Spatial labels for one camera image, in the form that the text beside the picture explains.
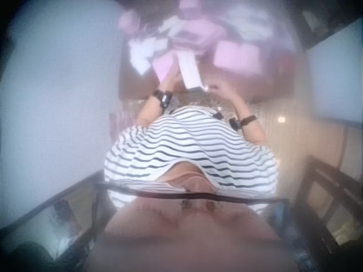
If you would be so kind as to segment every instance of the person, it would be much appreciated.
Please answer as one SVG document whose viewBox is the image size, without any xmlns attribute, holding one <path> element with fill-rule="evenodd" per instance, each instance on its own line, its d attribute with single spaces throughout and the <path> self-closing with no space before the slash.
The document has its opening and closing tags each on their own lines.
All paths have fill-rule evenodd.
<svg viewBox="0 0 363 272">
<path fill-rule="evenodd" d="M 235 106 L 243 136 L 208 108 L 163 114 L 178 80 L 173 64 L 135 125 L 108 152 L 105 181 L 136 192 L 273 196 L 276 160 L 242 97 L 223 80 L 205 80 L 210 92 Z M 97 239 L 85 271 L 298 271 L 258 215 L 265 204 L 108 193 L 119 210 Z"/>
<path fill-rule="evenodd" d="M 193 190 L 273 197 L 276 159 L 265 146 L 267 139 L 259 121 L 236 89 L 220 78 L 205 79 L 211 93 L 233 104 L 242 121 L 242 135 L 206 107 L 187 106 L 163 114 L 167 105 L 161 101 L 168 101 L 179 80 L 179 65 L 174 61 L 156 94 L 139 112 L 135 125 L 120 133 L 107 153 L 105 181 L 158 192 Z M 118 192 L 110 191 L 109 196 L 117 208 L 127 202 Z M 250 206 L 257 213 L 265 207 Z"/>
</svg>

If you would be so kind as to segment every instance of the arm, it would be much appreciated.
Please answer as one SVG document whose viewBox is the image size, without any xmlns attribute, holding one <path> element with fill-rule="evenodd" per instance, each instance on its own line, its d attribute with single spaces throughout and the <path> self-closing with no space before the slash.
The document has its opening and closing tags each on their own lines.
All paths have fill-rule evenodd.
<svg viewBox="0 0 363 272">
<path fill-rule="evenodd" d="M 230 102 L 237 112 L 238 119 L 242 120 L 252 115 L 246 102 L 244 102 L 243 98 L 237 93 Z M 246 126 L 242 126 L 242 133 L 246 141 L 254 143 L 255 145 L 263 145 L 266 141 L 265 134 L 258 120 L 252 121 Z"/>
<path fill-rule="evenodd" d="M 181 80 L 182 76 L 179 71 L 179 64 L 176 59 L 164 78 L 163 82 L 159 85 L 158 89 L 162 92 L 174 91 L 176 83 Z M 160 101 L 151 96 L 147 99 L 145 105 L 142 107 L 136 118 L 136 125 L 141 125 L 148 127 L 152 122 L 154 122 L 162 114 L 162 108 L 160 107 Z"/>
<path fill-rule="evenodd" d="M 238 119 L 242 120 L 252 115 L 246 102 L 230 84 L 216 78 L 207 79 L 206 82 L 210 87 L 210 92 L 215 93 L 232 103 Z M 258 120 L 252 121 L 246 126 L 242 126 L 242 133 L 246 141 L 255 145 L 263 145 L 266 141 L 265 134 Z"/>
</svg>

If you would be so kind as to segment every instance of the wooden table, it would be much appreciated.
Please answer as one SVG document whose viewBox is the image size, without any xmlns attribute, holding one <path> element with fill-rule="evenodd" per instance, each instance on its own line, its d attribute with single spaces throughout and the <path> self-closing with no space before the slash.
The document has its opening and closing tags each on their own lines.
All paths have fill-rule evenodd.
<svg viewBox="0 0 363 272">
<path fill-rule="evenodd" d="M 152 68 L 146 74 L 140 76 L 131 66 L 127 42 L 125 39 L 121 57 L 119 98 L 120 100 L 146 99 L 157 89 L 159 80 Z M 202 81 L 206 76 L 224 77 L 231 82 L 242 96 L 253 97 L 253 102 L 266 101 L 293 93 L 293 74 L 269 77 L 246 77 L 234 74 L 213 65 L 212 50 L 200 60 L 199 71 Z M 178 92 L 187 92 L 183 82 L 176 89 Z"/>
<path fill-rule="evenodd" d="M 147 2 L 142 0 L 121 0 L 120 2 L 124 5 L 128 4 L 126 5 L 127 7 L 136 9 L 145 22 L 168 18 L 171 14 L 175 14 L 175 10 L 178 10 L 179 4 L 179 0 L 152 0 Z M 220 4 L 223 4 L 222 6 L 224 8 L 227 7 L 224 1 L 221 1 Z M 226 25 L 224 25 L 224 27 L 227 30 L 229 39 L 232 38 L 233 40 L 240 42 L 241 37 L 233 29 Z M 146 74 L 140 76 L 131 66 L 128 39 L 126 37 L 122 50 L 119 98 L 121 100 L 148 98 L 159 85 L 156 73 L 151 68 Z M 213 52 L 214 50 L 211 48 L 211 50 L 208 50 L 200 60 L 199 71 L 202 80 L 206 75 L 223 76 L 233 84 L 241 95 L 253 97 L 252 101 L 254 102 L 266 101 L 274 97 L 286 96 L 293 93 L 293 69 L 288 69 L 291 73 L 284 76 L 275 73 L 278 68 L 270 68 L 270 70 L 272 70 L 270 76 L 257 76 L 254 78 L 245 77 L 215 67 L 213 65 Z M 187 92 L 183 83 L 177 86 L 177 91 Z"/>
</svg>

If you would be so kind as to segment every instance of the black strap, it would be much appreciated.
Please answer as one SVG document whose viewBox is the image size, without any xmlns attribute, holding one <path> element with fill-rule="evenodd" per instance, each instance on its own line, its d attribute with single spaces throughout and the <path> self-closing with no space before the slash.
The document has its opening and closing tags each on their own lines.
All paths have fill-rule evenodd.
<svg viewBox="0 0 363 272">
<path fill-rule="evenodd" d="M 170 104 L 172 98 L 172 92 L 166 91 L 162 92 L 160 90 L 156 90 L 153 92 L 153 96 L 155 96 L 160 101 L 160 107 L 162 108 L 162 113 L 167 109 Z"/>
<path fill-rule="evenodd" d="M 250 122 L 255 120 L 257 120 L 257 117 L 254 115 L 244 118 L 242 121 L 236 120 L 236 118 L 231 118 L 229 119 L 229 124 L 233 130 L 238 131 L 242 128 L 242 126 L 247 126 Z"/>
<path fill-rule="evenodd" d="M 222 120 L 223 119 L 223 114 L 220 113 L 220 112 L 217 112 L 214 115 L 212 115 L 212 117 L 214 117 L 215 119 L 218 119 L 218 120 Z"/>
</svg>

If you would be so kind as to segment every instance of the bracelet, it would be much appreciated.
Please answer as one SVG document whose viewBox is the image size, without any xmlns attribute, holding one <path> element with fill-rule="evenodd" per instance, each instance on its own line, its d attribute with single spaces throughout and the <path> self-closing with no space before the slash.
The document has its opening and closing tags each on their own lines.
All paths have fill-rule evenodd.
<svg viewBox="0 0 363 272">
<path fill-rule="evenodd" d="M 172 98 L 172 92 L 166 91 L 162 92 L 160 90 L 156 90 L 153 92 L 153 96 L 155 96 L 160 101 L 160 107 L 162 108 L 162 113 L 167 109 L 170 104 Z"/>
<path fill-rule="evenodd" d="M 238 131 L 242 128 L 242 126 L 247 126 L 250 122 L 257 120 L 257 117 L 254 115 L 248 116 L 244 119 L 236 120 L 236 118 L 229 119 L 229 124 L 231 125 L 232 129 Z"/>
</svg>

